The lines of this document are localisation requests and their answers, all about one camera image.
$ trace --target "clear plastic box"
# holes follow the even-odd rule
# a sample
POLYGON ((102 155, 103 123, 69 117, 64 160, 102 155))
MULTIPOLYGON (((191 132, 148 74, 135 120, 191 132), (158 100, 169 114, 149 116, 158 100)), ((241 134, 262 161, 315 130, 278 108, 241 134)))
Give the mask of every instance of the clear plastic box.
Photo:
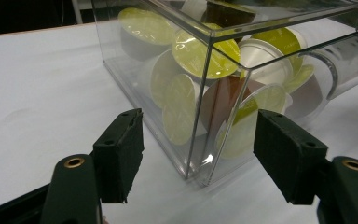
POLYGON ((358 1, 93 0, 104 64, 184 178, 254 157, 257 109, 303 127, 358 84, 358 1))

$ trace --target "white table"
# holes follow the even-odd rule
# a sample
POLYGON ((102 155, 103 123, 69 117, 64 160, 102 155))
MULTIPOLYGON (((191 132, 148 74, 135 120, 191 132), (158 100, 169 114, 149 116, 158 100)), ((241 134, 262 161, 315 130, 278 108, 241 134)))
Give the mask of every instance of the white table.
MULTIPOLYGON (((103 67, 95 24, 0 35, 0 204, 51 179, 56 162, 90 153, 132 109, 103 67)), ((103 206, 110 223, 318 223, 313 206, 285 203, 253 160, 218 188, 184 181, 147 128, 129 204, 103 206)), ((332 101, 311 132, 328 159, 358 159, 358 86, 332 101)))

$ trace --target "brass screw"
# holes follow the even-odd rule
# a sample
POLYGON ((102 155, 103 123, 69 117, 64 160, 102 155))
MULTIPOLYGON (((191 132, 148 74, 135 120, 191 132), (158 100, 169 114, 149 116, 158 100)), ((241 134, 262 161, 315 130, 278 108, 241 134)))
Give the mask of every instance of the brass screw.
POLYGON ((66 168, 72 169, 72 168, 81 166, 84 162, 85 162, 85 160, 83 158, 75 157, 75 158, 72 158, 71 160, 66 161, 63 166, 65 166, 66 168))
POLYGON ((358 161, 345 160, 342 163, 344 164, 344 166, 352 170, 358 171, 358 161))

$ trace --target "table surface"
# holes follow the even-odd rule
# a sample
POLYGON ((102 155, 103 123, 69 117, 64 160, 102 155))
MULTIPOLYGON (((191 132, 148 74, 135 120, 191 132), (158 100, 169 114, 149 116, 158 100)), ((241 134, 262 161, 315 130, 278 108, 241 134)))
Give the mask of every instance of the table surface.
MULTIPOLYGON (((0 204, 47 184, 60 159, 89 154, 129 109, 103 66, 95 24, 0 35, 0 204)), ((329 160, 358 159, 358 86, 331 101, 310 132, 329 146, 329 160)), ((129 203, 103 206, 110 223, 318 223, 318 200, 286 203, 257 160, 224 184, 200 189, 144 133, 129 203)))

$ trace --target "plastic cup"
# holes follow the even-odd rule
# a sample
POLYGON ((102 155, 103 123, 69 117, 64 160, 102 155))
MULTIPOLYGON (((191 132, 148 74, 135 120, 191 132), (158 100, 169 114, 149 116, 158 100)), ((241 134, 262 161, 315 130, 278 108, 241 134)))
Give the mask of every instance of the plastic cup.
MULTIPOLYGON (((239 43, 241 51, 241 64, 245 67, 254 67, 262 63, 283 56, 277 48, 270 43, 258 39, 246 39, 239 43)), ((284 82, 293 78, 293 67, 288 59, 265 65, 252 71, 250 79, 265 85, 284 82)))
MULTIPOLYGON (((253 39, 259 39, 270 43, 277 48, 283 55, 297 52, 307 47, 307 42, 298 31, 290 28, 279 28, 270 30, 251 36, 253 39)), ((294 74, 296 74, 303 62, 302 57, 289 57, 293 66, 294 74)))

